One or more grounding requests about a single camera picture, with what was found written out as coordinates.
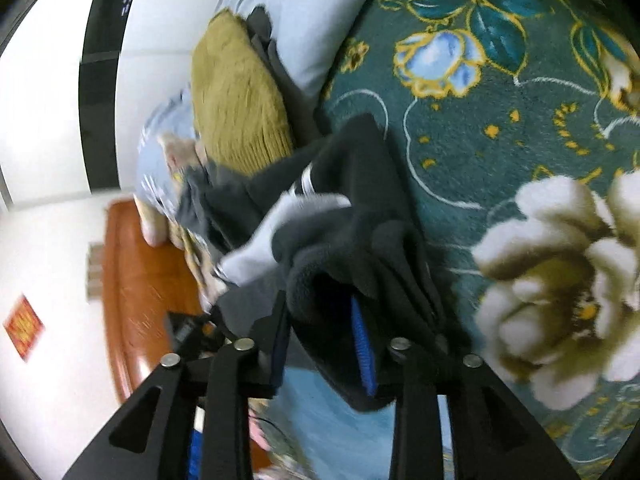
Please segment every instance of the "green floral rug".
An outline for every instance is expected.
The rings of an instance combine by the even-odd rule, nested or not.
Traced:
[[[321,105],[374,114],[445,302],[583,478],[640,415],[639,84],[591,0],[371,0]]]

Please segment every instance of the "teal leaf pattern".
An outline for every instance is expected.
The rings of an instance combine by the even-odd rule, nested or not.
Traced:
[[[597,27],[594,27],[593,31],[596,33],[600,43],[602,43],[602,46],[606,48],[613,57],[623,63],[626,62],[626,54],[609,34]]]
[[[510,12],[521,18],[532,18],[545,12],[550,7],[545,0],[487,0],[493,6],[505,12]]]
[[[459,13],[469,0],[409,0],[407,8],[418,17],[428,22],[444,20]]]
[[[488,59],[499,69],[516,75],[526,62],[527,43],[520,22],[494,7],[478,3],[467,17]]]
[[[600,43],[589,25],[576,22],[571,30],[571,46],[582,69],[594,78],[601,95],[609,89],[609,73],[600,61]]]

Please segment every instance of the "black fleece cloth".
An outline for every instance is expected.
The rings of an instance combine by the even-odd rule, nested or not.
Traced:
[[[341,193],[351,207],[283,225],[272,240],[278,268],[233,288],[218,307],[228,329],[243,336],[255,319],[271,312],[282,288],[296,339],[308,354],[295,355],[302,350],[292,340],[289,364],[305,365],[310,357],[354,409],[377,409],[385,400],[367,397],[360,382],[350,297],[360,301],[377,367],[395,336],[442,351],[455,322],[431,282],[422,236],[373,117],[351,119],[339,133],[245,182],[207,188],[198,181],[202,174],[188,173],[177,217],[197,206],[200,218],[207,218],[199,234],[223,251],[235,249],[282,192],[302,189],[300,176],[309,164],[314,192]]]

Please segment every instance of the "white wall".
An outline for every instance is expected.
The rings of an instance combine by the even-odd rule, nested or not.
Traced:
[[[123,54],[191,55],[213,18],[218,0],[133,0],[122,40]]]
[[[78,71],[92,0],[38,0],[0,57],[0,168],[15,204],[89,195]]]
[[[86,256],[116,194],[0,216],[0,320],[24,294],[45,331],[27,362],[0,329],[0,418],[42,480],[60,480],[118,407]]]

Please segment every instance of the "red decoration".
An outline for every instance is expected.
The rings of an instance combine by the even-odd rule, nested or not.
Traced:
[[[14,310],[4,322],[4,328],[14,343],[23,361],[26,361],[44,325],[24,296],[18,300]]]

